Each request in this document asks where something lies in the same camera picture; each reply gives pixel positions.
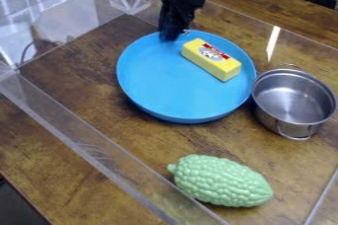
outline metal bowl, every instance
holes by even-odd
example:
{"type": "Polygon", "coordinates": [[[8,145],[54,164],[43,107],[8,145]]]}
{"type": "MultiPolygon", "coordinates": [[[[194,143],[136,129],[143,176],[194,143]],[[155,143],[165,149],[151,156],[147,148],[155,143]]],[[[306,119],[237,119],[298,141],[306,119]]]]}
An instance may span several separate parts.
{"type": "Polygon", "coordinates": [[[263,73],[253,88],[255,116],[277,134],[307,140],[337,109],[330,88],[310,74],[290,69],[263,73]]]}

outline wooden table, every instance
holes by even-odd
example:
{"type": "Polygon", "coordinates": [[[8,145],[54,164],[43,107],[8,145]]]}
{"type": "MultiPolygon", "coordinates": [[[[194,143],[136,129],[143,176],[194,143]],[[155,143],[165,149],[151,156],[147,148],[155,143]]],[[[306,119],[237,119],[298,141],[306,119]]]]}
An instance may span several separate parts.
{"type": "MultiPolygon", "coordinates": [[[[299,0],[211,1],[338,47],[336,11],[299,0]]],[[[202,12],[195,27],[229,37],[241,22],[226,13],[209,19],[202,12]]],[[[205,124],[155,119],[127,100],[115,76],[123,49],[155,30],[124,15],[27,64],[22,75],[170,180],[167,164],[190,153],[222,156],[258,170],[277,194],[265,205],[237,209],[207,205],[231,224],[301,224],[338,165],[338,116],[305,143],[267,131],[254,119],[250,103],[205,124]]],[[[258,69],[270,68],[254,51],[263,43],[261,35],[243,29],[239,40],[258,69]]],[[[290,45],[293,54],[299,50],[297,40],[290,45]]],[[[323,55],[313,62],[315,56],[303,52],[293,60],[338,91],[338,59],[323,55]]],[[[2,174],[54,224],[163,224],[3,96],[0,109],[2,174]]]]}

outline butter package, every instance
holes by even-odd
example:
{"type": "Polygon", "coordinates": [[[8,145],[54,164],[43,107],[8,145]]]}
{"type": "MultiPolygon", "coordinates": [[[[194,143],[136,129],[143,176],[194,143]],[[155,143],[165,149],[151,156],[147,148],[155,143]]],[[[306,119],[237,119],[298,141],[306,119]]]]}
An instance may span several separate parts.
{"type": "Polygon", "coordinates": [[[201,38],[183,45],[182,55],[223,82],[241,72],[242,63],[201,38]]]}

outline green bitter melon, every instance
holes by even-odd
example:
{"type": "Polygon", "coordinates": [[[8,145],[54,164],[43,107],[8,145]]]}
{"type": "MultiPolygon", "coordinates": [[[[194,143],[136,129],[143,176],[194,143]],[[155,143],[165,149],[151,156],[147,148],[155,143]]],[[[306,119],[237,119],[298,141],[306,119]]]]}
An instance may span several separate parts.
{"type": "Polygon", "coordinates": [[[169,165],[169,171],[191,197],[217,205],[251,207],[274,196],[265,177],[225,158],[193,154],[169,165]]]}

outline plastic enclosure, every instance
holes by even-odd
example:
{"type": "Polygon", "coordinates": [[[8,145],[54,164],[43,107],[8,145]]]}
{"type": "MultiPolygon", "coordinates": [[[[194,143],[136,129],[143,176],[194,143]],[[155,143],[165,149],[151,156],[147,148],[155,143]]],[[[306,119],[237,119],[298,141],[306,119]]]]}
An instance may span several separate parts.
{"type": "MultiPolygon", "coordinates": [[[[64,0],[63,2],[48,0],[48,2],[50,5],[39,3],[30,7],[31,12],[38,15],[28,20],[15,20],[16,14],[0,18],[3,29],[6,28],[0,34],[0,93],[111,181],[154,211],[167,224],[227,224],[210,209],[186,196],[152,168],[20,75],[20,67],[24,64],[39,59],[48,51],[124,14],[132,15],[156,26],[162,7],[160,0],[64,0]],[[50,45],[43,52],[38,51],[38,46],[31,44],[32,41],[36,41],[36,32],[40,35],[39,40],[50,45]],[[14,46],[12,41],[18,40],[18,37],[22,37],[22,44],[14,46]]],[[[262,45],[261,50],[251,52],[254,56],[266,56],[267,64],[262,64],[265,69],[270,69],[277,62],[291,62],[291,58],[282,57],[282,55],[287,51],[287,45],[299,41],[303,42],[303,47],[310,45],[311,50],[321,52],[322,55],[338,57],[336,48],[211,2],[206,3],[202,13],[195,18],[195,23],[198,24],[201,17],[206,20],[217,19],[219,13],[226,13],[230,20],[233,17],[241,18],[241,25],[229,26],[245,26],[249,32],[255,32],[250,43],[238,43],[249,51],[251,51],[251,44],[262,45]],[[257,39],[255,35],[263,36],[265,40],[257,39]]],[[[207,30],[211,33],[218,33],[218,28],[207,28],[207,30]]],[[[327,217],[325,214],[325,210],[333,204],[332,201],[326,201],[327,198],[332,198],[333,194],[336,199],[338,198],[337,183],[336,173],[306,224],[322,224],[323,217],[338,220],[337,215],[327,217]]]]}

